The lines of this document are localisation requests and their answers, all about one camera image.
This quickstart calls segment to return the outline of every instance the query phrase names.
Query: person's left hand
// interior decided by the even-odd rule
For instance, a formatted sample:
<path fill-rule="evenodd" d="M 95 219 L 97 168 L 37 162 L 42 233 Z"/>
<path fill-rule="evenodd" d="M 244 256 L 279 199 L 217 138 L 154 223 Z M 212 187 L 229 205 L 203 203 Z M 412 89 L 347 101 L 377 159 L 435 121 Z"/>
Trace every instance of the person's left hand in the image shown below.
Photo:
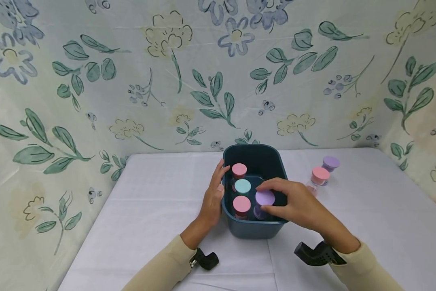
<path fill-rule="evenodd" d="M 200 208 L 197 220 L 202 221 L 210 228 L 218 224 L 221 216 L 221 199 L 224 196 L 224 187 L 221 184 L 224 174 L 230 169 L 230 166 L 223 168 L 224 160 L 221 159 L 213 172 L 212 180 L 203 196 L 202 208 Z"/>
<path fill-rule="evenodd" d="M 230 166 L 223 168 L 224 160 L 221 159 L 213 172 L 212 180 L 203 196 L 202 208 L 199 215 L 181 233 L 182 241 L 190 249 L 196 249 L 205 236 L 218 224 L 221 217 L 221 199 L 224 196 L 224 187 L 221 179 Z"/>

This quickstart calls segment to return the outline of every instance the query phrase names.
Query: light blue lid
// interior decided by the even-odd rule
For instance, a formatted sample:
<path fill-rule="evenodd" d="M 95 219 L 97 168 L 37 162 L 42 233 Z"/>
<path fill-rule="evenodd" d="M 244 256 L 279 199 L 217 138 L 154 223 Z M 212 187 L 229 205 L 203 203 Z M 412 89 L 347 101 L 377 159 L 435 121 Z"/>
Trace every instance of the light blue lid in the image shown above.
<path fill-rule="evenodd" d="M 237 180 L 236 183 L 234 183 L 234 189 L 236 189 L 236 191 L 241 194 L 248 193 L 250 191 L 250 188 L 250 182 L 245 179 Z"/>

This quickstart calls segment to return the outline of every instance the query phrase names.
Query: person's right hand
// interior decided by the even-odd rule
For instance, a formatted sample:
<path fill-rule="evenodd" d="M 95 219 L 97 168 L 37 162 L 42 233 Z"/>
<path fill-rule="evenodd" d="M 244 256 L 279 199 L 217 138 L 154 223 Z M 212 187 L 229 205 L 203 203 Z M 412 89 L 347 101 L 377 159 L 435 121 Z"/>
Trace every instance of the person's right hand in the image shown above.
<path fill-rule="evenodd" d="M 257 190 L 275 190 L 288 196 L 286 206 L 262 206 L 262 210 L 291 221 L 298 226 L 320 233 L 325 242 L 337 251 L 349 254 L 360 247 L 360 242 L 304 184 L 281 178 L 264 181 Z"/>

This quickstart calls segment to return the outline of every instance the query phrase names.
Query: purple lid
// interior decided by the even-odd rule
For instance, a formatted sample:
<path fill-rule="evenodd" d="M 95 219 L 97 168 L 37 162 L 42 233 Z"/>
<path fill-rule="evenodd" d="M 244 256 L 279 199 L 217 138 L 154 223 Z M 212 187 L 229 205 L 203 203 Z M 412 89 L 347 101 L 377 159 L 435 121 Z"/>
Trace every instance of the purple lid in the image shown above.
<path fill-rule="evenodd" d="M 269 190 L 257 191 L 255 193 L 255 201 L 258 205 L 273 205 L 275 203 L 275 195 Z"/>
<path fill-rule="evenodd" d="M 340 165 L 340 162 L 337 158 L 335 158 L 334 156 L 326 156 L 323 158 L 323 163 L 326 166 L 329 166 L 330 168 L 338 168 Z"/>

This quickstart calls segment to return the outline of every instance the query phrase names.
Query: dark teal plastic bin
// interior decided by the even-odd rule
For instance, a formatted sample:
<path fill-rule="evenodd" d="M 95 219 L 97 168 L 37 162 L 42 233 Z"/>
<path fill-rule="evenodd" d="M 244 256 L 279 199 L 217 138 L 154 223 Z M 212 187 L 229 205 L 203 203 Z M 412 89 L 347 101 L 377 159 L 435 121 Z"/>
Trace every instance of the dark teal plastic bin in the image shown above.
<path fill-rule="evenodd" d="M 288 221 L 269 215 L 265 221 L 257 220 L 254 216 L 253 209 L 255 206 L 255 187 L 263 181 L 272 178 L 287 179 L 283 162 L 277 150 L 265 144 L 236 144 L 228 147 L 223 153 L 224 166 L 233 166 L 236 163 L 242 163 L 247 166 L 248 171 L 246 179 L 252 185 L 249 192 L 249 199 L 252 203 L 248 212 L 249 220 L 239 220 L 234 217 L 233 200 L 236 193 L 231 188 L 233 174 L 228 171 L 223 177 L 224 197 L 221 201 L 223 211 L 228 220 L 228 226 L 231 233 L 236 238 L 245 239 L 270 239 L 276 236 L 277 232 Z M 284 206 L 288 204 L 288 198 L 281 192 L 274 191 L 275 206 Z"/>

